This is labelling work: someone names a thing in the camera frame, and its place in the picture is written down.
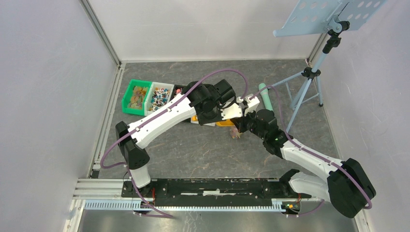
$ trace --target green plastic tray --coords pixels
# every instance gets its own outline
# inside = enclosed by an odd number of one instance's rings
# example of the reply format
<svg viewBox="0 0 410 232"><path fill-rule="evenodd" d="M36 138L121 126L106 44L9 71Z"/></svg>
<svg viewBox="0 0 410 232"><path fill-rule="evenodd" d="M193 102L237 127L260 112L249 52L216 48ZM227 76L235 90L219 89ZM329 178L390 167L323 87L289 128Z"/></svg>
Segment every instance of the green plastic tray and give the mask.
<svg viewBox="0 0 410 232"><path fill-rule="evenodd" d="M145 101L147 101L147 97L149 97L149 92L151 90L151 85L152 82L150 81L140 81L140 80L131 80L130 84L128 85L127 91L125 91L124 97L122 97L121 105L122 105L122 112L126 114L132 114L132 115L145 115ZM128 108L128 104L131 101L131 96L132 96L132 90L134 89L135 86L139 87L148 87L148 90L146 91L146 95L144 97L144 100L142 102L142 109L137 110L137 109L132 109Z"/></svg>

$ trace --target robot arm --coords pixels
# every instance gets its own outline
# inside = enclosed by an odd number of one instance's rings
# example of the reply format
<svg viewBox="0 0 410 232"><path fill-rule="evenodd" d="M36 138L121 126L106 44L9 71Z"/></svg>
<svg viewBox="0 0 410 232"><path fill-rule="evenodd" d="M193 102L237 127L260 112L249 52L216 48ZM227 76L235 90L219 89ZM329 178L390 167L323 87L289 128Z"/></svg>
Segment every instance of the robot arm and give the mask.
<svg viewBox="0 0 410 232"><path fill-rule="evenodd" d="M129 125L124 122L116 125L118 138L136 129L134 134L118 145L138 188L144 187L151 181L146 165L149 156L145 150L149 143L175 124L197 115L200 125L230 119L239 132L250 131L261 138L270 154L299 164L316 175L310 176L293 169L288 171L280 181L289 191L306 193L331 202L341 214L349 218L354 217L365 207L367 202L364 196L337 167L297 147L294 143L313 151L296 139L288 140L284 131L278 128L273 111L263 109L256 112L259 104L258 98L251 99L249 95L245 99L238 98L236 102L228 102L236 96L226 80L216 85L198 85L186 98L171 108L171 105L183 98L183 94L195 83L190 83L182 94L178 94L172 101L149 116ZM138 128L139 125L152 120L159 114L162 115L158 119L141 129ZM363 168L357 161L353 159L341 161L314 152L345 169L361 185L370 199L376 195Z"/></svg>
<svg viewBox="0 0 410 232"><path fill-rule="evenodd" d="M228 102L229 99L236 98L235 92L226 80L221 80L215 85L198 85L186 98L171 108L171 105L183 98L183 94L195 84L196 82L191 82L183 89L182 94L177 94L169 103L149 116L129 125L122 121L116 125L118 139L136 129L135 133L120 142L118 146L138 188L144 187L151 181L146 165L149 162L149 155L145 148L160 134L194 115L197 115L199 124L204 125L242 117L243 112L246 114L254 111L259 104L258 98L249 99L251 95L247 96L244 101L247 104L244 110L237 103ZM138 128L142 123L152 120L160 114L163 115L146 124L143 128Z"/></svg>
<svg viewBox="0 0 410 232"><path fill-rule="evenodd" d="M260 137L270 154L299 164L316 175L310 176L294 169L288 171L282 176L281 181L286 183L289 189L331 202L341 214L353 218L366 206L367 201L353 182L337 167L331 165L334 163L349 173L370 199L376 195L369 178L357 161L332 158L304 146L296 139L288 140L284 131L278 128L273 111L263 109L231 121L239 132L250 131ZM330 163L313 156L303 148L330 160Z"/></svg>

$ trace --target white wall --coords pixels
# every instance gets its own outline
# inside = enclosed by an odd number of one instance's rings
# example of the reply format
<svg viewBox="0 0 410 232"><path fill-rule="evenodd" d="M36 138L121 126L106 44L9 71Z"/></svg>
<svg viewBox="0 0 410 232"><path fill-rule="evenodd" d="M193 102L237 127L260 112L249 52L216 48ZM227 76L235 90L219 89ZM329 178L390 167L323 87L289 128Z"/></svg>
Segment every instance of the white wall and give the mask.
<svg viewBox="0 0 410 232"><path fill-rule="evenodd" d="M358 160L376 189L366 212L377 232L410 226L409 11L410 1L389 0L359 31L342 33L321 68L341 155Z"/></svg>
<svg viewBox="0 0 410 232"><path fill-rule="evenodd" d="M306 58L317 35L275 38L298 0L90 0L122 60Z"/></svg>
<svg viewBox="0 0 410 232"><path fill-rule="evenodd" d="M77 0L6 0L0 15L0 231L58 232L116 66Z"/></svg>

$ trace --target yellow object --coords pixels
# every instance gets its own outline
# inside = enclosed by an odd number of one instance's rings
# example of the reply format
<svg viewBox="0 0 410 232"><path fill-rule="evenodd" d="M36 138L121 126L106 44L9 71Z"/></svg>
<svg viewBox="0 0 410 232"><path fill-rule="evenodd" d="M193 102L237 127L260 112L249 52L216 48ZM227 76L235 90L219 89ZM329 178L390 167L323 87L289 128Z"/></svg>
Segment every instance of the yellow object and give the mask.
<svg viewBox="0 0 410 232"><path fill-rule="evenodd" d="M216 125L219 127L231 127L231 126L234 126L235 124L228 119L225 121L217 122Z"/></svg>
<svg viewBox="0 0 410 232"><path fill-rule="evenodd" d="M192 122L197 122L198 121L198 117L195 115L193 117L191 117L191 121ZM215 123L217 126L219 127L231 127L234 126L234 123L231 122L229 119L225 120L225 121L221 121L221 122L216 122Z"/></svg>

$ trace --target green foam roller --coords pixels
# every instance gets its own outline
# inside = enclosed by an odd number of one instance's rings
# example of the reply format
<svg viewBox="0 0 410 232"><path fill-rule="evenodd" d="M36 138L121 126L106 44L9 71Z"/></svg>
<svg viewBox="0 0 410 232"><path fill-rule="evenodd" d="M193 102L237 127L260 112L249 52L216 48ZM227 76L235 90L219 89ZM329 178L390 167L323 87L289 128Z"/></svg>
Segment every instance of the green foam roller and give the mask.
<svg viewBox="0 0 410 232"><path fill-rule="evenodd" d="M264 88L265 86L266 86L266 85L265 85L264 83L259 84L259 90L261 90L261 89ZM273 111L272 103L270 102L269 92L268 92L268 89L267 89L267 88L264 89L264 90L261 92L261 96L262 96L262 99L263 99L263 101L264 101L265 108L266 108L267 110L272 110L272 111Z"/></svg>

